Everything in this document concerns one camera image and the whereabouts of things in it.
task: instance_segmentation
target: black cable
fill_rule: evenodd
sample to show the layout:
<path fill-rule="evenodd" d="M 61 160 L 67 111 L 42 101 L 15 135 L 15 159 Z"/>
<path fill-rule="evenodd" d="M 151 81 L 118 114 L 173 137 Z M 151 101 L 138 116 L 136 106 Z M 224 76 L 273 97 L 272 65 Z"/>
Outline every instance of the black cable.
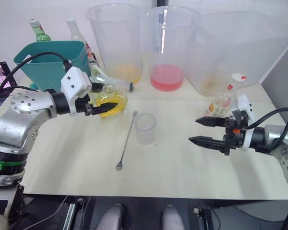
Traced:
<path fill-rule="evenodd" d="M 65 67 L 65 70 L 66 70 L 66 71 L 68 71 L 68 69 L 72 66 L 67 59 L 65 59 L 61 54 L 56 53 L 56 52 L 46 51 L 46 52 L 40 52 L 40 53 L 38 53 L 38 54 L 34 54 L 34 55 L 32 55 L 31 57 L 23 60 L 19 65 L 17 65 L 17 66 L 6 76 L 6 78 L 3 80 L 3 82 L 2 82 L 1 85 L 0 85 L 0 93 L 2 92 L 3 87 L 4 87 L 5 84 L 8 82 L 8 80 L 12 77 L 12 75 L 13 75 L 17 70 L 19 70 L 22 66 L 24 66 L 26 63 L 28 63 L 29 61 L 31 61 L 31 60 L 39 57 L 39 56 L 49 55 L 49 54 L 56 55 L 56 56 L 58 56 L 59 58 L 61 58 L 61 59 L 63 60 L 63 64 L 64 64 L 64 67 Z"/>
<path fill-rule="evenodd" d="M 22 85 L 15 85 L 15 86 L 6 87 L 6 88 L 2 89 L 2 91 L 4 92 L 4 91 L 11 90 L 11 89 L 24 89 L 24 90 L 30 90 L 30 91 L 35 91 L 36 92 L 36 90 L 33 90 L 33 89 L 29 88 L 29 87 L 25 87 L 25 86 L 22 86 Z"/>
<path fill-rule="evenodd" d="M 287 214 L 287 216 L 286 216 L 286 218 L 285 218 L 285 220 L 284 220 L 284 223 L 283 223 L 283 226 L 282 226 L 282 229 L 281 229 L 281 230 L 286 230 L 287 224 L 288 224 L 288 214 Z"/>
<path fill-rule="evenodd" d="M 208 205 L 208 207 L 211 209 L 211 211 L 213 212 L 213 214 L 216 216 L 217 221 L 218 221 L 218 223 L 219 223 L 219 227 L 217 228 L 217 230 L 220 230 L 220 229 L 221 229 L 221 220 L 220 220 L 219 216 L 217 215 L 216 211 L 211 207 L 211 205 L 208 203 L 207 200 L 205 200 L 205 203 Z"/>
<path fill-rule="evenodd" d="M 287 133 L 288 133 L 288 121 L 286 123 L 286 126 L 285 126 L 283 132 L 282 132 L 282 135 L 279 138 L 276 138 L 276 139 L 278 139 L 278 141 L 275 144 L 273 144 L 270 149 L 276 150 L 281 145 L 283 140 L 285 139 Z"/>
<path fill-rule="evenodd" d="M 238 208 L 237 206 L 234 206 L 234 207 L 235 207 L 237 210 L 239 210 L 240 212 L 244 213 L 245 215 L 248 215 L 248 216 L 250 216 L 250 217 L 254 217 L 254 218 L 258 219 L 258 220 L 262 220 L 262 221 L 266 221 L 266 222 L 271 222 L 271 223 L 280 223 L 280 222 L 283 222 L 283 220 L 272 221 L 272 220 L 262 219 L 262 218 L 259 218 L 259 217 L 256 217 L 256 216 L 253 216 L 252 214 L 247 213 L 247 212 L 241 210 L 241 209 Z"/>
<path fill-rule="evenodd" d="M 219 227 L 217 228 L 217 230 L 220 230 L 221 229 L 221 220 L 220 220 L 219 216 L 216 214 L 216 211 L 213 208 L 210 208 L 210 209 L 214 213 L 214 215 L 216 216 L 217 221 L 219 222 Z"/>
<path fill-rule="evenodd" d="M 257 126 L 259 126 L 262 122 L 264 122 L 266 119 L 268 119 L 269 117 L 278 114 L 280 112 L 288 112 L 288 108 L 280 108 L 280 109 L 276 109 L 273 110 L 269 113 L 267 113 L 266 115 L 264 115 L 262 118 L 260 118 L 259 120 L 255 121 L 253 124 L 251 124 L 250 126 L 245 127 L 245 129 L 252 129 L 255 128 Z"/>
<path fill-rule="evenodd" d="M 80 228 L 79 230 L 83 230 L 83 227 L 84 227 L 84 218 L 85 218 L 85 214 L 86 214 L 86 210 L 87 210 L 87 207 L 88 207 L 88 204 L 90 203 L 90 200 L 91 200 L 91 196 L 89 197 L 86 205 L 85 205 L 85 208 L 84 208 L 84 212 L 82 214 L 82 218 L 81 218 L 81 224 L 80 224 Z"/>
<path fill-rule="evenodd" d="M 20 211 L 21 214 L 17 220 L 17 222 L 14 224 L 14 226 L 12 227 L 12 230 L 16 230 L 18 225 L 20 224 L 21 220 L 23 219 L 24 213 L 25 213 L 25 203 L 24 203 L 24 199 L 21 200 L 21 207 L 20 207 Z"/>
<path fill-rule="evenodd" d="M 30 225 L 29 227 L 26 227 L 26 228 L 23 229 L 23 230 L 31 229 L 32 227 L 34 227 L 34 226 L 36 226 L 36 225 L 38 225 L 38 224 L 40 224 L 40 223 L 42 223 L 42 222 L 44 222 L 44 221 L 52 218 L 52 217 L 54 217 L 54 216 L 60 211 L 60 209 L 61 209 L 61 207 L 63 206 L 64 202 L 66 201 L 67 197 L 68 197 L 68 195 L 64 198 L 64 200 L 62 201 L 62 203 L 60 204 L 60 206 L 58 207 L 58 209 L 57 209 L 52 215 L 50 215 L 50 216 L 48 216 L 48 217 L 40 220 L 39 222 L 37 222 L 37 223 L 35 223 L 35 224 Z"/>

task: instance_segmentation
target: white bottle cap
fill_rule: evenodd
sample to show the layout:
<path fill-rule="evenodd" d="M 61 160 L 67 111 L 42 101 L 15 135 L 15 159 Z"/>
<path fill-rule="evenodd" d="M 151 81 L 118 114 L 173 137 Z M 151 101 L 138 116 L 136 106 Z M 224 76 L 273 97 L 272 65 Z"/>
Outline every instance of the white bottle cap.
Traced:
<path fill-rule="evenodd" d="M 239 83 L 242 83 L 246 80 L 246 76 L 240 73 L 233 73 L 231 77 L 233 78 L 234 81 L 237 81 Z"/>
<path fill-rule="evenodd" d="M 76 20 L 74 18 L 69 18 L 66 20 L 67 24 L 75 23 Z"/>
<path fill-rule="evenodd" d="M 35 28 L 35 27 L 39 27 L 39 26 L 40 26 L 40 22 L 39 22 L 39 20 L 37 20 L 37 19 L 31 19 L 31 20 L 29 21 L 29 23 L 30 23 L 30 25 L 31 25 L 32 28 Z"/>

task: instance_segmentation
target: clear plastic pitcher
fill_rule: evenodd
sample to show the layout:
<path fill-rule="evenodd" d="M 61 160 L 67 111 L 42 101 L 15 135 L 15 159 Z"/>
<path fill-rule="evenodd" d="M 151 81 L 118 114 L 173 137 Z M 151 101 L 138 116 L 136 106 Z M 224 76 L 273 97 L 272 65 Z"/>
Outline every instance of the clear plastic pitcher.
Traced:
<path fill-rule="evenodd" d="M 98 49 L 110 77 L 137 83 L 141 78 L 139 9 L 109 3 L 86 11 Z"/>
<path fill-rule="evenodd" d="M 288 28 L 261 13 L 202 15 L 186 76 L 204 96 L 225 88 L 232 73 L 256 84 L 287 46 Z"/>
<path fill-rule="evenodd" d="M 151 9 L 147 18 L 151 84 L 161 91 L 174 91 L 182 85 L 200 14 L 184 7 L 162 6 Z"/>

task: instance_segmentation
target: yellow liquid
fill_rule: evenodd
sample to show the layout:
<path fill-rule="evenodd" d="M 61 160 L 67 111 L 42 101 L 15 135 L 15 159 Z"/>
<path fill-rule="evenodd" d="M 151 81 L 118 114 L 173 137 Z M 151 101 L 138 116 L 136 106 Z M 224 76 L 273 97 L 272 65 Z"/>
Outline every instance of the yellow liquid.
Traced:
<path fill-rule="evenodd" d="M 110 111 L 103 113 L 103 114 L 99 114 L 102 118 L 115 115 L 115 114 L 124 113 L 125 108 L 127 106 L 127 101 L 128 101 L 127 96 L 120 92 L 114 92 L 111 95 L 107 95 L 104 92 L 100 92 L 100 93 L 96 93 L 93 96 L 93 98 L 94 98 L 95 106 L 100 106 L 101 104 L 108 103 L 108 102 L 118 103 L 118 105 L 115 106 Z"/>
<path fill-rule="evenodd" d="M 141 69 L 135 65 L 123 64 L 116 66 L 116 68 L 107 70 L 110 77 L 131 81 L 136 84 L 141 79 Z"/>

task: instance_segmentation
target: pink liquid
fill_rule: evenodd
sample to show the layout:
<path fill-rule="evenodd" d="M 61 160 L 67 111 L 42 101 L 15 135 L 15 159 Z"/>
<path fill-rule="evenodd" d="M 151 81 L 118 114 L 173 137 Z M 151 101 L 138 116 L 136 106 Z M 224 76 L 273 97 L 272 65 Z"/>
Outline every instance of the pink liquid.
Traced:
<path fill-rule="evenodd" d="M 170 64 L 156 66 L 150 75 L 150 82 L 152 86 L 161 91 L 174 91 L 178 89 L 183 82 L 183 71 Z"/>

